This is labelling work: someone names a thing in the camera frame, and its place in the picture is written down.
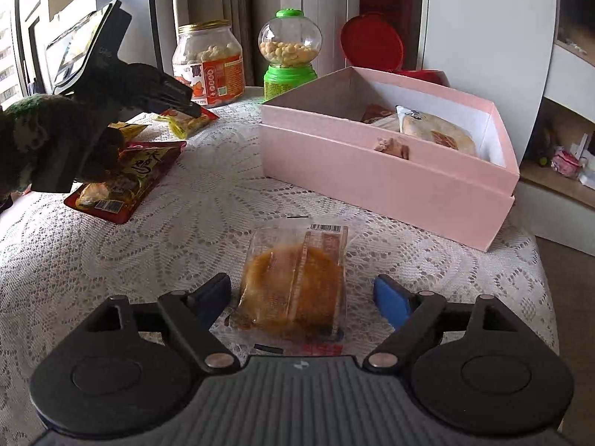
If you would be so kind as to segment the yellow snack bag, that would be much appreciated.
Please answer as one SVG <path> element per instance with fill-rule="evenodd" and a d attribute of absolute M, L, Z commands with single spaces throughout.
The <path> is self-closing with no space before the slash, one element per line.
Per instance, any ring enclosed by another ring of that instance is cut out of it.
<path fill-rule="evenodd" d="M 219 117 L 208 109 L 202 109 L 201 115 L 198 117 L 192 117 L 174 109 L 164 111 L 156 117 L 157 121 L 166 123 L 173 135 L 181 140 L 187 140 L 197 135 L 218 119 Z"/>

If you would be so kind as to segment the dark red chicken snack bag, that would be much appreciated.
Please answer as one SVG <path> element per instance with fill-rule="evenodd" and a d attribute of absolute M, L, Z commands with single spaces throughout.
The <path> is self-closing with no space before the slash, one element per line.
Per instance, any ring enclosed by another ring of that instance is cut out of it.
<path fill-rule="evenodd" d="M 104 182 L 82 184 L 64 204 L 110 223 L 127 223 L 186 145 L 186 141 L 132 142 L 120 153 L 115 173 Z"/>

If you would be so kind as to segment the brown cake clear packet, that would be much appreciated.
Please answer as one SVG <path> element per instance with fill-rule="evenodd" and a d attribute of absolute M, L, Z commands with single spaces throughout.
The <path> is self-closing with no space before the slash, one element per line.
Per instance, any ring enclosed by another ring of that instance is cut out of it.
<path fill-rule="evenodd" d="M 254 227 L 237 306 L 227 319 L 253 352 L 343 353 L 351 237 L 347 223 L 327 217 L 291 216 Z"/>

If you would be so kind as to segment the red snack packet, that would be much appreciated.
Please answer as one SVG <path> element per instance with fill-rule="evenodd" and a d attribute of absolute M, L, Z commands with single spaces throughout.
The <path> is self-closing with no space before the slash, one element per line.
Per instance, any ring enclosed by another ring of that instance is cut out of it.
<path fill-rule="evenodd" d="M 360 121 L 365 124 L 373 124 L 383 119 L 394 119 L 395 112 L 391 109 L 386 109 L 383 106 L 372 104 L 366 107 Z"/>

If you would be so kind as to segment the round rice cracker packet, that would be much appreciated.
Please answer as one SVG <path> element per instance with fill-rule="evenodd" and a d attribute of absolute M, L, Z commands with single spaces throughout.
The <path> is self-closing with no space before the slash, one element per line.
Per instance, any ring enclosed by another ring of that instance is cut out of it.
<path fill-rule="evenodd" d="M 433 114 L 395 107 L 401 133 L 476 157 L 471 136 L 461 127 Z"/>

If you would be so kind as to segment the glass jar gold lid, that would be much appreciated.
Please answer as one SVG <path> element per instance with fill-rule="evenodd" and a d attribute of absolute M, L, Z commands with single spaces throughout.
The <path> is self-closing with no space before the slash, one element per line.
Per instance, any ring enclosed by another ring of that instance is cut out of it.
<path fill-rule="evenodd" d="M 178 29 L 173 75 L 193 91 L 203 107 L 227 105 L 245 90 L 243 49 L 228 20 L 183 25 Z"/>

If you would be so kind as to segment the white lace tablecloth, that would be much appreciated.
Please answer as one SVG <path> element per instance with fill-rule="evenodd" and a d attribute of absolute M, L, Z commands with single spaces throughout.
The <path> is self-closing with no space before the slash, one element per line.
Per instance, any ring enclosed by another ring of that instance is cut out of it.
<path fill-rule="evenodd" d="M 454 302 L 497 296 L 550 348 L 559 345 L 537 242 L 507 219 L 487 252 L 262 174 L 258 92 L 217 110 L 135 211 L 115 224 L 79 213 L 60 194 L 32 192 L 1 216 L 1 441 L 42 432 L 28 381 L 37 364 L 107 297 L 151 302 L 217 273 L 239 283 L 252 229 L 308 216 L 344 224 L 344 353 L 359 358 L 391 328 L 372 300 L 380 274 Z"/>

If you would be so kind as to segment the green gumball candy dispenser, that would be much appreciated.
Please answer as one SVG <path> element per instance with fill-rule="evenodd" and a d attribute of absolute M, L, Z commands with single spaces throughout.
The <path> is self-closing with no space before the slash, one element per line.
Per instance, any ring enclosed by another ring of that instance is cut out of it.
<path fill-rule="evenodd" d="M 278 10 L 258 35 L 258 49 L 268 62 L 263 77 L 265 101 L 316 80 L 312 62 L 322 45 L 320 28 L 302 10 Z"/>

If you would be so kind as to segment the white tv cabinet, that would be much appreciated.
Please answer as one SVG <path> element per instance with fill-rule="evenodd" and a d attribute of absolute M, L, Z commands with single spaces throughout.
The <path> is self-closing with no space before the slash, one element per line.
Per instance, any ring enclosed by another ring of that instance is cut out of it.
<path fill-rule="evenodd" d="M 538 237 L 594 254 L 594 32 L 558 32 L 516 198 Z"/>

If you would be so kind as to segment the pink cardboard box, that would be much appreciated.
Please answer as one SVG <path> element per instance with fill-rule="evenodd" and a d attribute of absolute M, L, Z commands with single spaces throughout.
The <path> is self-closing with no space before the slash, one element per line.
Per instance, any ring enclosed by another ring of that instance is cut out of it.
<path fill-rule="evenodd" d="M 477 154 L 363 123 L 404 106 L 463 128 Z M 265 175 L 487 251 L 514 203 L 520 171 L 496 106 L 429 82 L 343 68 L 261 106 Z"/>

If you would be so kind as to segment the red trash bin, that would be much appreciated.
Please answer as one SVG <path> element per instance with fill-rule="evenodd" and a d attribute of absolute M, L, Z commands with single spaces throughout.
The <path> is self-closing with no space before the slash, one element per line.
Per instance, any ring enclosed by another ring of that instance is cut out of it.
<path fill-rule="evenodd" d="M 405 51 L 397 30 L 380 14 L 349 19 L 340 32 L 343 54 L 352 67 L 387 71 L 405 77 L 449 87 L 443 71 L 403 70 Z"/>

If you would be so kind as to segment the pink round container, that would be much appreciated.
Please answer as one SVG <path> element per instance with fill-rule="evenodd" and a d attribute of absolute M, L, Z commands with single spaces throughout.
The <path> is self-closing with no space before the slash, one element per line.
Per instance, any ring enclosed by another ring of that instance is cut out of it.
<path fill-rule="evenodd" d="M 582 168 L 582 164 L 572 153 L 563 147 L 558 147 L 551 158 L 551 168 L 565 178 L 575 179 Z"/>

